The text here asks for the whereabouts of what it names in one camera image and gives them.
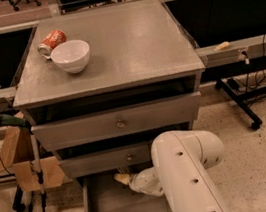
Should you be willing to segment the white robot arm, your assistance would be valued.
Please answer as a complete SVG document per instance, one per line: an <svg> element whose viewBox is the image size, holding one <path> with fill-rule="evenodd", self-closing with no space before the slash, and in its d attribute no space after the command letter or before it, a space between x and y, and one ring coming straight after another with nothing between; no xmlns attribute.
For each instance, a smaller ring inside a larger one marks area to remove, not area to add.
<svg viewBox="0 0 266 212"><path fill-rule="evenodd" d="M163 195L172 212L232 212L207 173L221 162L224 151L212 132L163 132L152 142L151 168L113 177L135 192Z"/></svg>

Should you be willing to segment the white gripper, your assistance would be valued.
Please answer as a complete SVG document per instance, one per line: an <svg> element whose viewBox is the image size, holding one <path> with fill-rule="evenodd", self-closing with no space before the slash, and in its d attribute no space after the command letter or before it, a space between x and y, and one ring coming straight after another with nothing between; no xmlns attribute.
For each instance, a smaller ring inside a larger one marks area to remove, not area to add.
<svg viewBox="0 0 266 212"><path fill-rule="evenodd" d="M117 173L113 177L123 185L129 185L131 190L135 192L158 197L161 197L164 194L163 187L155 174L155 169L153 168L147 168L140 173L131 175Z"/></svg>

